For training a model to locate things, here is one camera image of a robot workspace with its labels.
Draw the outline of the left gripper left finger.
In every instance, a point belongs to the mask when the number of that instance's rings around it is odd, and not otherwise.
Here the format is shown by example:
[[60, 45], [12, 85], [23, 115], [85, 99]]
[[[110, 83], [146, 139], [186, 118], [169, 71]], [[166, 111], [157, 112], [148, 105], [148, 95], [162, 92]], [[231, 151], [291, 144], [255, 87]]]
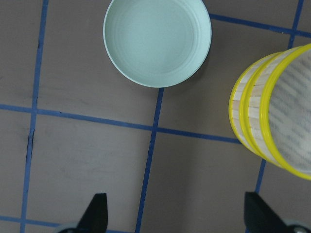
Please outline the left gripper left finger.
[[107, 231], [107, 195], [95, 194], [78, 222], [76, 233], [105, 233]]

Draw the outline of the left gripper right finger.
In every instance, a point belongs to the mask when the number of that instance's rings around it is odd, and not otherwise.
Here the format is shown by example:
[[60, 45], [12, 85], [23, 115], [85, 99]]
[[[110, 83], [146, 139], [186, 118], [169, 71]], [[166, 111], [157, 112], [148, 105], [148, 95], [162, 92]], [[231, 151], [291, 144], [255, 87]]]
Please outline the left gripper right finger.
[[244, 223], [250, 233], [292, 232], [256, 192], [246, 192], [244, 195]]

